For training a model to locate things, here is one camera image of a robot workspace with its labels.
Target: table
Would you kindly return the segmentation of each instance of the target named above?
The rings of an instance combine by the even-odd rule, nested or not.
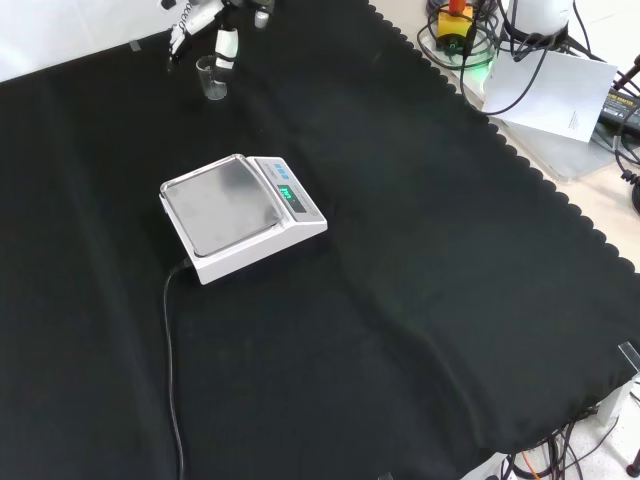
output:
[[[416,35],[427,22],[425,2],[423,0],[405,0],[401,7],[394,0],[370,0],[370,3],[375,6],[386,20],[392,22],[394,26],[401,30],[402,34],[406,35],[414,45],[414,48],[419,49],[416,43]],[[633,46],[632,42],[621,42],[621,44],[628,47]],[[610,50],[616,55],[614,58],[618,60],[621,58],[619,48]],[[456,75],[438,66],[434,66],[434,68],[437,68],[445,75],[449,83],[455,85],[457,92],[460,91],[459,78]],[[531,161],[532,168],[539,170],[546,180],[554,182],[558,191],[567,195],[572,204],[578,206],[585,216],[591,218],[594,227],[602,231],[606,235],[607,241],[618,249],[620,256],[631,261],[637,270],[638,265],[640,265],[640,242],[638,242],[640,238],[640,216],[638,216],[631,204],[631,187],[620,180],[618,166],[614,163],[586,178],[571,182],[559,182],[550,176],[544,168],[536,164],[535,154],[531,154],[527,147],[518,140],[517,135],[512,134],[508,125],[497,119],[493,119],[492,123],[498,126],[501,134],[507,138],[507,143],[516,148],[519,155]],[[611,425],[618,416],[622,402],[629,396],[632,384],[633,381],[630,381],[603,401],[598,414],[598,418],[603,424]],[[476,470],[466,475],[464,480],[484,480],[495,470],[504,457],[505,455],[499,453],[494,455],[486,464],[479,466]]]
[[[370,0],[370,3],[386,20],[399,28],[415,48],[418,48],[416,34],[427,22],[424,0],[404,0],[402,6],[399,6],[398,2],[394,2],[394,0]],[[604,31],[600,32],[600,29],[596,29],[596,32],[599,32],[603,37],[606,34]],[[633,44],[629,42],[621,42],[621,44],[631,47],[629,50],[631,53],[627,56],[630,57],[629,63],[632,64],[636,55],[633,53]],[[611,50],[615,54],[613,58],[621,61],[620,55],[624,50],[621,52],[620,48],[613,48],[614,46],[610,45],[607,40],[604,45],[606,52]],[[449,71],[439,70],[447,77],[449,83],[455,85],[456,91],[459,92],[459,79]],[[604,170],[587,178],[568,183],[555,181],[545,173],[544,169],[536,165],[535,156],[531,155],[526,147],[513,138],[508,129],[505,129],[504,122],[492,120],[492,123],[499,126],[500,132],[507,138],[509,145],[517,149],[519,155],[533,160],[533,168],[537,168],[545,179],[553,181],[558,191],[567,195],[571,203],[577,205],[585,216],[593,220],[595,228],[604,233],[607,241],[619,250],[620,256],[631,261],[637,270],[640,265],[640,242],[638,241],[640,239],[640,216],[631,204],[631,187],[628,183],[620,180],[618,166],[609,165]]]
[[[626,380],[632,270],[363,0],[245,21],[222,104],[162,37],[0,88],[3,476],[173,477],[157,194],[231,152],[286,158],[329,231],[176,282],[194,479],[458,480]]]

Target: white paper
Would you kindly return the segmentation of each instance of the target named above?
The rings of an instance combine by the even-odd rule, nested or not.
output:
[[[508,52],[501,52],[484,85],[483,111],[511,105],[527,87],[542,53],[532,52],[515,62]],[[615,65],[549,52],[527,95],[497,117],[588,142],[616,70]]]

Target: green led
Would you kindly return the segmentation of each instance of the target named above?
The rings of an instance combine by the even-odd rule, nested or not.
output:
[[[291,192],[289,192],[288,188],[280,188],[280,191],[282,192],[282,194],[284,195],[284,198],[286,198],[287,200],[291,200]]]

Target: scale display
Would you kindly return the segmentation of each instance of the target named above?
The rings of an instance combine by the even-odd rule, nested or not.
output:
[[[296,213],[307,213],[305,208],[296,197],[296,194],[293,193],[293,190],[288,185],[278,185],[278,190],[280,191],[280,195],[284,198],[287,203],[291,206],[294,212]]]

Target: digital scale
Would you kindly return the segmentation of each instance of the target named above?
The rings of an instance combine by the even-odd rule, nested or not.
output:
[[[203,285],[327,229],[282,158],[231,155],[164,183],[160,200]]]

